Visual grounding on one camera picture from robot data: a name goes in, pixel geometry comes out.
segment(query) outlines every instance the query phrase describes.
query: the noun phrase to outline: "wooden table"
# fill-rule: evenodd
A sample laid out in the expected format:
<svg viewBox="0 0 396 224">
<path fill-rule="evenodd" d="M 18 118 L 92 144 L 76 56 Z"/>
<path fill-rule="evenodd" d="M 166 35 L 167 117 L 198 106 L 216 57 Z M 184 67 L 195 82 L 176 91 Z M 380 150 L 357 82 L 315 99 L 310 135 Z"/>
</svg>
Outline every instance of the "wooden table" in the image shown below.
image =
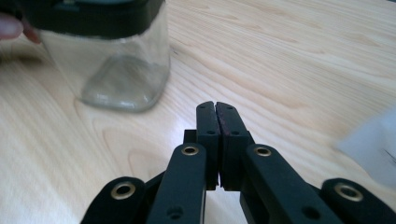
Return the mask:
<svg viewBox="0 0 396 224">
<path fill-rule="evenodd" d="M 396 3 L 169 0 L 172 71 L 140 114 L 76 100 L 42 46 L 0 43 L 0 223 L 79 223 L 110 180 L 166 168 L 205 101 L 234 105 L 256 142 L 303 177 L 396 191 L 335 145 L 396 105 Z M 238 194 L 207 193 L 206 223 L 245 223 Z"/>
</svg>

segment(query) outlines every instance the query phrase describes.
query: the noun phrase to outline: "metal grommet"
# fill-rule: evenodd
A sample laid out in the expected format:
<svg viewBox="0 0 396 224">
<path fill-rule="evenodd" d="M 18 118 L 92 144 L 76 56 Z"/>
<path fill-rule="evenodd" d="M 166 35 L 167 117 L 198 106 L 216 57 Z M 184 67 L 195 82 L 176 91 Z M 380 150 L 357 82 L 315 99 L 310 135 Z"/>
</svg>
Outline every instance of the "metal grommet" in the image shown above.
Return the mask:
<svg viewBox="0 0 396 224">
<path fill-rule="evenodd" d="M 181 149 L 181 152 L 186 156 L 193 156 L 198 154 L 199 149 L 198 147 L 184 147 L 183 149 Z"/>
<path fill-rule="evenodd" d="M 271 156 L 271 150 L 265 147 L 255 147 L 254 152 L 256 152 L 257 155 L 263 156 L 263 157 L 269 157 Z"/>
<path fill-rule="evenodd" d="M 334 190 L 341 197 L 348 199 L 352 202 L 360 202 L 361 200 L 363 200 L 363 195 L 361 194 L 361 192 L 347 184 L 338 183 L 334 186 Z"/>
<path fill-rule="evenodd" d="M 115 200 L 123 200 L 131 197 L 134 194 L 136 187 L 129 181 L 118 183 L 111 190 L 111 197 Z"/>
</svg>

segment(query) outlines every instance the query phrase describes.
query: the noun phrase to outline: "table surface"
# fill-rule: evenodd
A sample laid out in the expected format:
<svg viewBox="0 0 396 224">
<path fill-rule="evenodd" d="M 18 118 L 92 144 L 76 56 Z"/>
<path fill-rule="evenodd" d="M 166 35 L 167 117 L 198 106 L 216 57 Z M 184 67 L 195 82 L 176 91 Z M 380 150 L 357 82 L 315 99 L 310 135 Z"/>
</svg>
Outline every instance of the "table surface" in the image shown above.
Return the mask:
<svg viewBox="0 0 396 224">
<path fill-rule="evenodd" d="M 306 182 L 351 179 L 396 209 L 396 191 L 335 147 L 396 105 L 396 3 L 167 4 L 171 76 L 145 113 L 84 105 L 42 46 L 1 41 L 0 223 L 79 223 L 110 180 L 163 171 L 206 101 L 234 105 Z M 246 223 L 238 197 L 208 192 L 206 223 Z"/>
</svg>

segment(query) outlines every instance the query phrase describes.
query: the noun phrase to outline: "screw hole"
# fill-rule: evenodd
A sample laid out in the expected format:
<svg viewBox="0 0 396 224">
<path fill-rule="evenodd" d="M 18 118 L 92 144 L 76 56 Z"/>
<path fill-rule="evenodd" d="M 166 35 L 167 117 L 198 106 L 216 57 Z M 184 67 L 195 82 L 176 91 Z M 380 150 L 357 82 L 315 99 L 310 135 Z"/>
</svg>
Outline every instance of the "screw hole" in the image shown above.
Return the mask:
<svg viewBox="0 0 396 224">
<path fill-rule="evenodd" d="M 124 200 L 134 194 L 136 187 L 129 181 L 121 182 L 111 190 L 111 197 L 115 200 Z"/>
<path fill-rule="evenodd" d="M 314 207 L 307 206 L 303 208 L 303 214 L 309 219 L 320 219 L 320 212 Z"/>
<path fill-rule="evenodd" d="M 254 151 L 256 152 L 257 155 L 263 156 L 263 157 L 271 156 L 271 153 L 272 153 L 270 149 L 264 148 L 264 147 L 256 147 L 256 148 L 254 148 Z"/>
<path fill-rule="evenodd" d="M 193 156 L 199 152 L 199 149 L 197 147 L 185 147 L 181 149 L 181 152 L 186 156 Z"/>
<path fill-rule="evenodd" d="M 173 206 L 168 209 L 166 212 L 168 217 L 172 220 L 178 220 L 183 217 L 183 208 L 180 206 Z"/>
<path fill-rule="evenodd" d="M 361 194 L 361 192 L 347 184 L 338 183 L 337 185 L 335 185 L 334 190 L 341 197 L 348 199 L 352 202 L 360 202 L 361 200 L 363 200 L 363 195 Z"/>
</svg>

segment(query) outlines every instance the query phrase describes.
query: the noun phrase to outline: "glass jar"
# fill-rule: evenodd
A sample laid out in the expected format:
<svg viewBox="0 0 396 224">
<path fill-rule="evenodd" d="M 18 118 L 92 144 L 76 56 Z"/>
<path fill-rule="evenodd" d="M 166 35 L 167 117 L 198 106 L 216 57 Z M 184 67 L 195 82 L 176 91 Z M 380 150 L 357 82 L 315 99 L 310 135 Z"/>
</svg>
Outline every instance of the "glass jar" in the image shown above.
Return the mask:
<svg viewBox="0 0 396 224">
<path fill-rule="evenodd" d="M 170 73 L 163 0 L 69 0 L 51 10 L 66 18 L 28 19 L 78 99 L 134 112 L 158 101 Z"/>
</svg>

